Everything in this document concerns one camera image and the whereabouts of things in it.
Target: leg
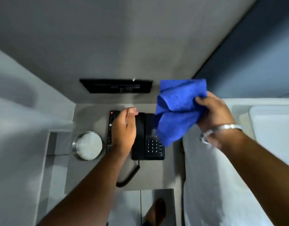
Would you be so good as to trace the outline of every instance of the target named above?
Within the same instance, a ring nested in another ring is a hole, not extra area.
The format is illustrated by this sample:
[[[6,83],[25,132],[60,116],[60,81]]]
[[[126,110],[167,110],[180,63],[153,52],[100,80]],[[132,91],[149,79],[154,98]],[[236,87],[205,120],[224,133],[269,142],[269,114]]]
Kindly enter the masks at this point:
[[[158,198],[145,215],[143,226],[159,226],[164,220],[165,214],[165,202],[161,198]]]

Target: microfiber cloth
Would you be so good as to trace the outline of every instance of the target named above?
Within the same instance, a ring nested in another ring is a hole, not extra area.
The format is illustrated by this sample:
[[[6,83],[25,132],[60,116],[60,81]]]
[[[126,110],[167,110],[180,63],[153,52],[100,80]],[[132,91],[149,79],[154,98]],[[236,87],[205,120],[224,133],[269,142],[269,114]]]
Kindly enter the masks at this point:
[[[207,97],[205,79],[160,81],[154,125],[165,147],[180,139],[207,110],[195,101],[198,96]]]

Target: silver bracelet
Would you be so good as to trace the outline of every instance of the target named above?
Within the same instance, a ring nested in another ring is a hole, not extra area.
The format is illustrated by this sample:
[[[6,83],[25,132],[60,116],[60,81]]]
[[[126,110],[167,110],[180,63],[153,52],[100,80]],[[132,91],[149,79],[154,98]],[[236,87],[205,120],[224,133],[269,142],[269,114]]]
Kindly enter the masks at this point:
[[[202,143],[204,144],[209,144],[208,140],[207,140],[207,137],[219,130],[223,130],[223,129],[240,129],[241,131],[243,130],[242,129],[242,126],[238,125],[238,124],[224,124],[224,125],[221,125],[221,126],[217,126],[217,127],[214,127],[212,129],[209,129],[208,131],[202,133],[200,135],[200,140]]]

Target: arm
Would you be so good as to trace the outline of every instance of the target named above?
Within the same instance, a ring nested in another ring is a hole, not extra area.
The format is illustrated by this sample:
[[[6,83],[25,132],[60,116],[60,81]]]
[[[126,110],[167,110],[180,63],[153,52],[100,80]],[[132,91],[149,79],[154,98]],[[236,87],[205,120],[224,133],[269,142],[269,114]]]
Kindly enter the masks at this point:
[[[199,122],[202,132],[234,124],[225,103],[208,92],[196,98],[209,113]],[[274,225],[289,225],[289,166],[237,129],[221,130],[208,138],[232,163]]]
[[[136,108],[128,108],[118,115],[112,123],[112,150],[39,226],[106,225],[117,177],[135,140],[137,114]]]

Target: person's left hand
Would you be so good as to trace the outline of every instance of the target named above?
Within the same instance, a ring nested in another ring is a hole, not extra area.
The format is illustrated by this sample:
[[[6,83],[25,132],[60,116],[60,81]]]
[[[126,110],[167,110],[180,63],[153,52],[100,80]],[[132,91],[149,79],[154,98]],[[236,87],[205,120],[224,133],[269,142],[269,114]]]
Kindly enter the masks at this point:
[[[126,108],[112,122],[112,149],[120,151],[124,157],[128,156],[135,141],[136,115],[138,115],[136,108]]]

